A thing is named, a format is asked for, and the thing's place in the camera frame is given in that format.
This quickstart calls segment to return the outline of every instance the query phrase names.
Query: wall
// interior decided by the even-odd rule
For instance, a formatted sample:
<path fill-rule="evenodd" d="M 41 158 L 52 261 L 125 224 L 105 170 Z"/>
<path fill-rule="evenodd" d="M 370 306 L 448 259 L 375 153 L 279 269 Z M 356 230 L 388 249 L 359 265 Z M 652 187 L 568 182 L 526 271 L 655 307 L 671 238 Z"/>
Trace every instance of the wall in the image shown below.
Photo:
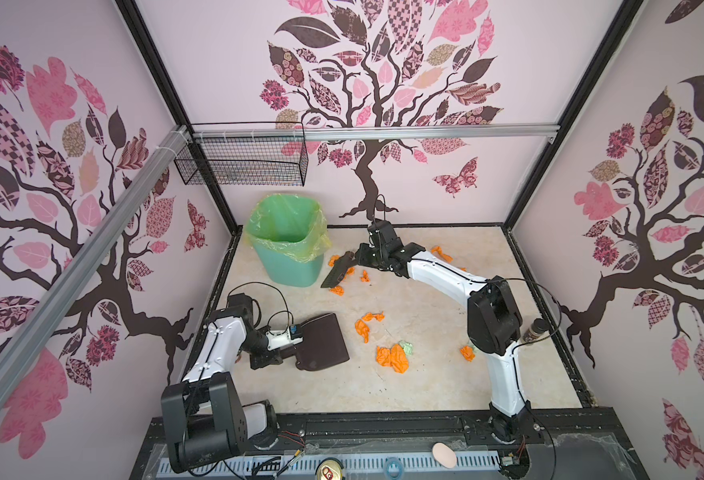
<path fill-rule="evenodd" d="M 173 126 L 109 0 L 0 2 L 0 351 Z M 228 234 L 172 167 L 0 413 L 0 478 L 126 478 Z"/>
<path fill-rule="evenodd" d="M 704 2 L 677 4 L 648 3 L 514 234 L 650 477 L 693 479 L 704 478 Z"/>
<path fill-rule="evenodd" d="M 619 3 L 140 2 L 192 121 L 308 128 L 555 123 Z M 240 223 L 275 190 L 318 198 L 331 224 L 365 224 L 378 194 L 395 222 L 501 222 L 543 141 L 315 143 L 305 187 L 223 191 Z"/>

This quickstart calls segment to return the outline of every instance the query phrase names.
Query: butterfly decal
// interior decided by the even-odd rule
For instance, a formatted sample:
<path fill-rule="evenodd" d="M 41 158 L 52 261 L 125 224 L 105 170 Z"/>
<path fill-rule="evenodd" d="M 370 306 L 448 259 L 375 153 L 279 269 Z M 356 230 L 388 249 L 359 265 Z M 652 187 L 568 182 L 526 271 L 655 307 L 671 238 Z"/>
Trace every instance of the butterfly decal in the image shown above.
<path fill-rule="evenodd" d="M 477 170 L 477 157 L 474 157 L 472 160 L 466 162 L 466 165 L 464 165 L 461 169 L 458 176 L 438 175 L 432 180 L 437 182 L 439 186 L 445 187 L 446 192 L 453 195 L 455 198 L 456 193 L 461 190 L 462 185 L 464 187 L 477 188 L 477 185 L 475 185 L 475 182 L 477 182 L 477 175 L 473 173 L 475 170 Z"/>
<path fill-rule="evenodd" d="M 193 248 L 203 248 L 205 246 L 205 234 L 203 230 L 208 226 L 210 220 L 206 220 L 203 214 L 198 213 L 196 206 L 192 205 L 192 202 L 187 200 L 187 212 L 189 212 L 189 219 L 192 221 L 192 226 L 194 229 L 187 235 L 187 240 L 184 242 L 184 252 L 189 252 Z"/>

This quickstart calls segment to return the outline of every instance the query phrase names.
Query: blue ring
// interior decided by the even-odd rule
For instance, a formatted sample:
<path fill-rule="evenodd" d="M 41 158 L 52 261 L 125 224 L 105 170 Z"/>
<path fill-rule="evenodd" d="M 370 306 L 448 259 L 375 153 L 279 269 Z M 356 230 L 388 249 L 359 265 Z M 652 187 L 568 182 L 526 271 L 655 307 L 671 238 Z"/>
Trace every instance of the blue ring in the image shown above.
<path fill-rule="evenodd" d="M 397 467 L 397 476 L 392 476 L 392 474 L 390 474 L 390 466 Z M 403 466 L 403 463 L 400 460 L 395 457 L 388 458 L 386 460 L 386 464 L 384 465 L 384 477 L 387 480 L 400 480 L 403 477 L 404 472 L 405 467 Z"/>

